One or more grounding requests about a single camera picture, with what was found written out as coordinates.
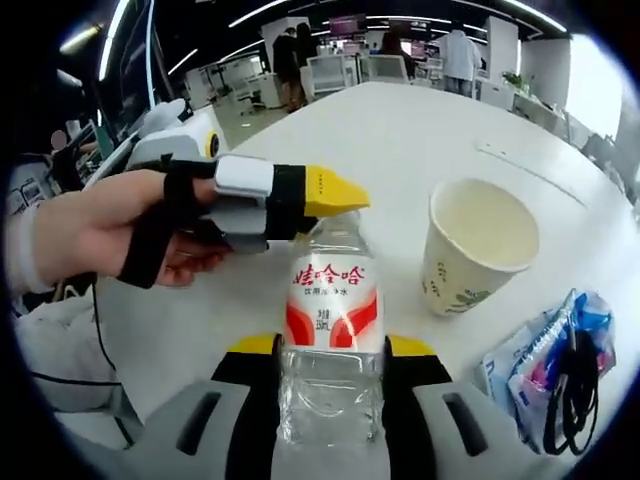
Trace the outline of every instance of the red and white label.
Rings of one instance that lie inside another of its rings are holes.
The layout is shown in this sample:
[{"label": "red and white label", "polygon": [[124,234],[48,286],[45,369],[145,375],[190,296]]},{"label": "red and white label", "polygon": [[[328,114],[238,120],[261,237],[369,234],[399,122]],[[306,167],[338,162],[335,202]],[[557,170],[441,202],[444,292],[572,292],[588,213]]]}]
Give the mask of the red and white label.
[{"label": "red and white label", "polygon": [[285,340],[292,347],[378,353],[384,343],[374,262],[311,254],[292,270]]}]

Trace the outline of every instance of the black ceiling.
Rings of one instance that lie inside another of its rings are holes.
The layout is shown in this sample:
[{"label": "black ceiling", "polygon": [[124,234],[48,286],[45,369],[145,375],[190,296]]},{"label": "black ceiling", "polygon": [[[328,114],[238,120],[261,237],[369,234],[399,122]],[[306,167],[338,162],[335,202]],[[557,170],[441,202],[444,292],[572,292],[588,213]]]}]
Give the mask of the black ceiling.
[{"label": "black ceiling", "polygon": [[[575,15],[556,0],[521,0],[560,20],[571,31],[580,29]],[[228,25],[243,15],[270,3],[270,0],[156,0],[154,21],[167,68],[198,48],[184,68],[203,65],[257,40],[260,27],[286,16],[308,17],[314,30],[324,30],[322,22],[332,17],[367,15],[409,15],[457,19],[483,27],[488,16],[515,22],[522,39],[558,38],[560,32],[547,23],[502,0],[289,0],[256,15],[235,28]],[[432,28],[446,29],[434,24]]]}]

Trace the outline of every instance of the table surface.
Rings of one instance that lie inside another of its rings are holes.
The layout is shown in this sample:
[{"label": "table surface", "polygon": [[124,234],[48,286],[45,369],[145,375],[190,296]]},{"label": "table surface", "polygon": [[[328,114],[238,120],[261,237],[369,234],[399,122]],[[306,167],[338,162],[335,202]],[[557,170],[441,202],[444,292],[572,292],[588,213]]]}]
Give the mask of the table surface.
[{"label": "table surface", "polygon": [[[600,389],[599,429],[618,405],[640,354],[640,240],[632,208],[577,150],[506,111],[446,92],[367,83],[288,116],[235,152],[274,163],[319,164],[368,189],[363,232],[377,255],[389,332],[435,348],[454,379],[572,287],[598,291],[616,319],[618,366]],[[441,181],[488,180],[536,217],[532,267],[459,317],[424,307],[419,284],[428,198]],[[279,331],[289,245],[229,258],[186,289],[144,291],[103,279],[98,307],[107,350],[144,421],[196,379],[210,378],[246,335]]]}]

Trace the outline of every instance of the plastic bottle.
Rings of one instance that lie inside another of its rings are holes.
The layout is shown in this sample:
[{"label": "plastic bottle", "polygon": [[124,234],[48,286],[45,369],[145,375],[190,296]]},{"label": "plastic bottle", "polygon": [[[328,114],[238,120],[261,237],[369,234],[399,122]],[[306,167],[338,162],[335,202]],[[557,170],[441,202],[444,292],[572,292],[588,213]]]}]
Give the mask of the plastic bottle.
[{"label": "plastic bottle", "polygon": [[382,416],[383,311],[354,213],[323,219],[297,245],[282,347],[279,435],[366,446]]}]

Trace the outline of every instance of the paper cup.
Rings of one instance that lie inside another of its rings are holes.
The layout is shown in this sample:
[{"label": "paper cup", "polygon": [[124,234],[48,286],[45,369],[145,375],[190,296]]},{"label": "paper cup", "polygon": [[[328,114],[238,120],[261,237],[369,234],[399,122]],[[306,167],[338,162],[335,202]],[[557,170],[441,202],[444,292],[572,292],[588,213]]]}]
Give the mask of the paper cup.
[{"label": "paper cup", "polygon": [[429,212],[422,287],[428,307],[438,315],[471,309],[526,270],[538,252],[531,212],[491,183],[440,184]]}]

